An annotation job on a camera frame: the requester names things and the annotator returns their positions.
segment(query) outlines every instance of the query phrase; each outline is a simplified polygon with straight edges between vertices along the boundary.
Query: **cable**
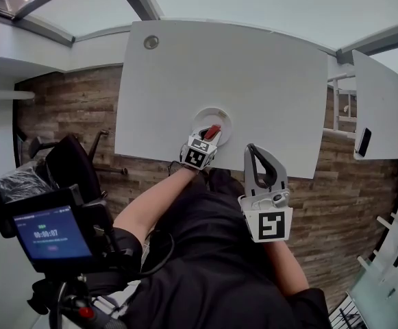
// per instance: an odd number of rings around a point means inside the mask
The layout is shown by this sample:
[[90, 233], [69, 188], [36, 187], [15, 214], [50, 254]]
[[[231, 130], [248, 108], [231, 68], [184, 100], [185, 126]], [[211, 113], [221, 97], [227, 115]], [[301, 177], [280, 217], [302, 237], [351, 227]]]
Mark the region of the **cable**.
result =
[[[161, 232], [160, 230], [153, 230], [150, 234], [152, 234], [153, 232]], [[140, 272], [139, 275], [142, 277], [147, 277], [150, 276], [151, 274], [156, 273], [159, 269], [161, 269], [163, 266], [165, 266], [166, 262], [169, 260], [169, 258], [171, 257], [171, 255], [173, 254], [174, 251], [174, 238], [173, 235], [171, 235], [170, 233], [167, 233], [168, 236], [170, 237], [170, 241], [171, 241], [171, 247], [170, 247], [170, 251], [168, 252], [168, 254], [164, 257], [163, 260], [161, 260], [155, 267], [153, 267], [152, 269], [150, 269], [149, 271], [146, 272]]]

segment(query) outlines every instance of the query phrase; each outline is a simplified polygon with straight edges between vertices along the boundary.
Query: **timer display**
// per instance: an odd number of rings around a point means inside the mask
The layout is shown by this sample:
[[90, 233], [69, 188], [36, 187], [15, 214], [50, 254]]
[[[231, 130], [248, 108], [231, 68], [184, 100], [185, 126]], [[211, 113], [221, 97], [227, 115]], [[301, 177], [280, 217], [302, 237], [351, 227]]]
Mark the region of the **timer display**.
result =
[[70, 206], [13, 217], [18, 237], [33, 260], [90, 257]]

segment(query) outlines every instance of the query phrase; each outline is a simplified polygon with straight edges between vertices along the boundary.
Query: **wrist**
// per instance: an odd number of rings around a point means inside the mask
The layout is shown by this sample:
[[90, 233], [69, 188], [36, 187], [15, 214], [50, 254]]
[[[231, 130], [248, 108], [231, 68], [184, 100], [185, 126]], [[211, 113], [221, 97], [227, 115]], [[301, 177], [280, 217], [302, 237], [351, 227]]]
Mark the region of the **wrist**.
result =
[[191, 180], [194, 179], [196, 177], [196, 175], [199, 174], [199, 172], [200, 172], [198, 169], [189, 167], [186, 164], [183, 165], [183, 167], [180, 169], [180, 171], [185, 172], [184, 174], [186, 174], [188, 177], [190, 177]]
[[282, 249], [287, 248], [285, 241], [269, 241], [268, 243], [263, 243], [262, 246], [267, 254], [277, 254]]
[[200, 170], [198, 170], [198, 169], [196, 169], [196, 168], [194, 168], [194, 167], [192, 167], [192, 166], [188, 166], [187, 164], [185, 164], [185, 165], [183, 164], [182, 167], [183, 167], [184, 169], [190, 171], [190, 172], [193, 172], [194, 175], [197, 175], [197, 174], [199, 174], [199, 172], [200, 172]]

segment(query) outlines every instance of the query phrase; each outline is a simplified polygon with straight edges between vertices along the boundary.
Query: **black phone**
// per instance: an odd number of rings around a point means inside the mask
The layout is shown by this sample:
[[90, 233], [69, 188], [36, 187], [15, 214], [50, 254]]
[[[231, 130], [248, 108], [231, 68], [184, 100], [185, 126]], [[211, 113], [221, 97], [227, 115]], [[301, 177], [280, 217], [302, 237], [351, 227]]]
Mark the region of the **black phone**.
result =
[[357, 150], [357, 154], [361, 155], [362, 157], [366, 155], [371, 135], [372, 132], [368, 128], [365, 128], [363, 131], [362, 140], [360, 141], [360, 145]]

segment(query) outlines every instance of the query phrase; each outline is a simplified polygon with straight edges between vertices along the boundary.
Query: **red button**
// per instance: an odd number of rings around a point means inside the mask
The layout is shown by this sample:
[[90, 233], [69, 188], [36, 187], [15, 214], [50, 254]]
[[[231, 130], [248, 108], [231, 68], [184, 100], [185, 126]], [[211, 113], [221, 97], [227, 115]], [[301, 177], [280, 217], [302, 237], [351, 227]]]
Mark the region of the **red button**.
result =
[[205, 134], [205, 140], [211, 141], [218, 132], [221, 131], [221, 125], [214, 124]]
[[91, 309], [89, 307], [79, 308], [78, 314], [81, 315], [83, 318], [92, 318], [95, 315], [93, 309]]

